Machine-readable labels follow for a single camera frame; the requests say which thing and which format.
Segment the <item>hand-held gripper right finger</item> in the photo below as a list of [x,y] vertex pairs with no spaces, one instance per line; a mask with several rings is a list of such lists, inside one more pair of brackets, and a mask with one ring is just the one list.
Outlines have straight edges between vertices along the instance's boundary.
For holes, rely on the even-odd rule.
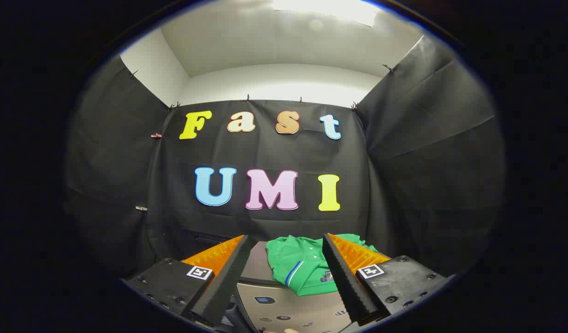
[[454,278],[407,255],[392,259],[330,233],[323,235],[322,251],[350,320],[360,327],[419,306]]

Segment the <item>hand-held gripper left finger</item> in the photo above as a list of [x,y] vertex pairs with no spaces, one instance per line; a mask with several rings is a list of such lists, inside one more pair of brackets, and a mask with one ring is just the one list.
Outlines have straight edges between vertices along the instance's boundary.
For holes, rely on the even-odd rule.
[[256,240],[240,235],[188,259],[162,259],[125,280],[147,301],[191,322],[221,323]]

